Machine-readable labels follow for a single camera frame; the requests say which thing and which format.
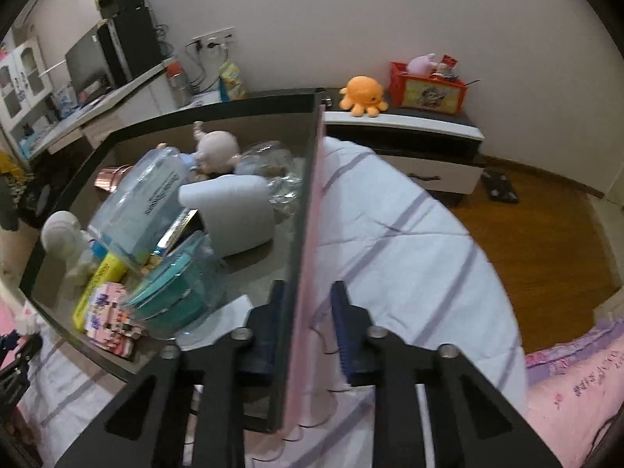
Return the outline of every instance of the screw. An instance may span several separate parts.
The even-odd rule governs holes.
[[[250,328],[247,327],[239,327],[238,329],[234,329],[232,331],[232,334],[230,334],[230,336],[233,337],[233,339],[237,339],[237,340],[245,340],[245,339],[249,339],[252,337],[252,330]]]
[[[444,359],[455,359],[459,355],[459,348],[451,343],[445,343],[438,347],[438,352]]]
[[[160,357],[163,359],[177,359],[180,355],[180,349],[177,345],[167,345],[160,351]]]
[[[374,339],[381,339],[382,337],[388,336],[388,330],[379,326],[370,326],[366,330],[366,335]]]

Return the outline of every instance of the clear plastic container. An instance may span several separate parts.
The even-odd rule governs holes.
[[[298,209],[301,176],[295,172],[291,152],[282,143],[264,142],[245,151],[240,156],[235,174],[265,178],[271,204],[285,215],[292,215]]]
[[[178,189],[188,182],[188,167],[176,148],[151,149],[104,201],[88,231],[138,271],[182,212]]]
[[[143,279],[123,307],[150,336],[170,339],[192,331],[225,304],[226,280],[225,262],[197,231]]]

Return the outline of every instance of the red storage box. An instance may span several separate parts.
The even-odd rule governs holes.
[[[392,103],[426,111],[456,116],[462,111],[468,89],[463,82],[419,77],[406,72],[407,64],[390,63],[390,96]]]

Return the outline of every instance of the teal plastic container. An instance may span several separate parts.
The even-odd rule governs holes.
[[[150,336],[171,339],[225,304],[226,280],[225,262],[197,231],[143,278],[124,308]]]

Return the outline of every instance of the copper cup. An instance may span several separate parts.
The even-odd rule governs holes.
[[[122,165],[121,167],[104,167],[96,176],[94,183],[100,190],[113,193],[124,176],[132,170],[133,165]]]

